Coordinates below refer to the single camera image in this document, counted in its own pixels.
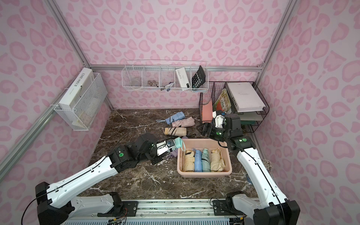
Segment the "light blue umbrella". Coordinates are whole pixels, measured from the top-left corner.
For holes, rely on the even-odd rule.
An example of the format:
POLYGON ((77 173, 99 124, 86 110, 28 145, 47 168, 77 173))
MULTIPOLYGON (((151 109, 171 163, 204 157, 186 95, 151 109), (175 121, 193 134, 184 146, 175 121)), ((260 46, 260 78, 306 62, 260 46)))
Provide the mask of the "light blue umbrella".
POLYGON ((185 119, 184 112, 177 112, 176 114, 164 119, 164 120, 156 120, 156 122, 166 122, 167 125, 171 125, 173 122, 180 121, 185 119))
POLYGON ((195 152, 195 161, 194 161, 194 172, 202 172, 202 152, 200 150, 196 150, 195 152))

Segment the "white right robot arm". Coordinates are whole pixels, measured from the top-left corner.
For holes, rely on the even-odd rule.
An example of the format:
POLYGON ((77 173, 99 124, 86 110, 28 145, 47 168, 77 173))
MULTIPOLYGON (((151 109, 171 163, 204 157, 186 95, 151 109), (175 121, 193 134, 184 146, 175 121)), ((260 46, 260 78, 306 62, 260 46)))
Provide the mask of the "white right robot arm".
POLYGON ((202 125, 202 135, 218 143, 226 143, 225 148, 236 154, 256 190, 258 201, 243 193, 230 193, 227 200, 232 210, 244 213, 256 225, 297 224, 301 211, 298 203, 289 200, 275 183, 255 143, 243 133, 237 114, 221 110, 213 112, 212 121, 202 125))

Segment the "tan khaki umbrella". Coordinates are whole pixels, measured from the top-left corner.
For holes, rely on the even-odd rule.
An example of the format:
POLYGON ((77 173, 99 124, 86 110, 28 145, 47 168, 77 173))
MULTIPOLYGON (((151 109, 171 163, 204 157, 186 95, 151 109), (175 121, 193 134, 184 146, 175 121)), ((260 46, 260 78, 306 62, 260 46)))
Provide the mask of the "tan khaki umbrella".
POLYGON ((219 149, 211 151, 211 172, 222 172, 225 169, 225 162, 219 149))

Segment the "pink umbrella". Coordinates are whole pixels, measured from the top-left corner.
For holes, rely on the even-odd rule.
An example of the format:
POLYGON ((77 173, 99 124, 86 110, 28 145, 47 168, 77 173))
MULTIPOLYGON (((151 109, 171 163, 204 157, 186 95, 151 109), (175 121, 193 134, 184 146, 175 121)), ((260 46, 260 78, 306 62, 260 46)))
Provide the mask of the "pink umbrella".
POLYGON ((174 128, 188 128, 195 126, 195 120, 192 117, 172 122, 174 128))

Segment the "lavender purple umbrella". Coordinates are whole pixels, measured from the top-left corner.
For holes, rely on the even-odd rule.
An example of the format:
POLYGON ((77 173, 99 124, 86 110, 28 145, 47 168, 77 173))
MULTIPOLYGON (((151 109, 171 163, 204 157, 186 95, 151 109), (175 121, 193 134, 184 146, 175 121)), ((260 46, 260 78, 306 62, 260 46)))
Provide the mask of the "lavender purple umbrella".
POLYGON ((178 150, 175 150, 173 152, 170 152, 170 154, 174 157, 177 157, 178 156, 178 151, 181 150, 181 149, 178 149, 178 150))

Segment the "beige umbrella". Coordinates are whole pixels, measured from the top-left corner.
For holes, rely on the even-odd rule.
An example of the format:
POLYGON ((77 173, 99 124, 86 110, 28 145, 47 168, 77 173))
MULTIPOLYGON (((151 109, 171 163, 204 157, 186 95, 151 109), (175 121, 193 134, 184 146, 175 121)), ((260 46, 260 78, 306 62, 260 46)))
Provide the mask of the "beige umbrella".
POLYGON ((184 157, 183 172, 194 172, 195 168, 195 152, 186 150, 184 157))

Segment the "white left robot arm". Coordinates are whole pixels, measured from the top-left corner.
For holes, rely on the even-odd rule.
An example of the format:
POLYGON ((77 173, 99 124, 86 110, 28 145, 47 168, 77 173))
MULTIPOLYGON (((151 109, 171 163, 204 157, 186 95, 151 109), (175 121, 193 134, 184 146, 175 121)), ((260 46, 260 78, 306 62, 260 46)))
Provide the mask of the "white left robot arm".
POLYGON ((73 217, 126 217, 129 207, 116 192, 103 196, 80 197, 80 193, 99 182, 113 177, 138 163, 149 160, 153 165, 166 153, 182 147, 173 139, 158 142, 150 133, 140 135, 134 142, 117 145, 107 155, 80 172, 61 181, 42 182, 35 187, 37 218, 41 225, 61 225, 73 217))

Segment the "pink plastic storage box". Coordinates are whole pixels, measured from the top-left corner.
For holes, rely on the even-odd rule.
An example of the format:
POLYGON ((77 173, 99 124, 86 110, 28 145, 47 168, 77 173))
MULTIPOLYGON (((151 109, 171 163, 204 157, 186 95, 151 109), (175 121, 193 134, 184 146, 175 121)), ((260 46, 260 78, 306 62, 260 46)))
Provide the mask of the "pink plastic storage box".
POLYGON ((227 148, 211 139, 183 139, 177 172, 184 178, 220 178, 232 173, 227 148))

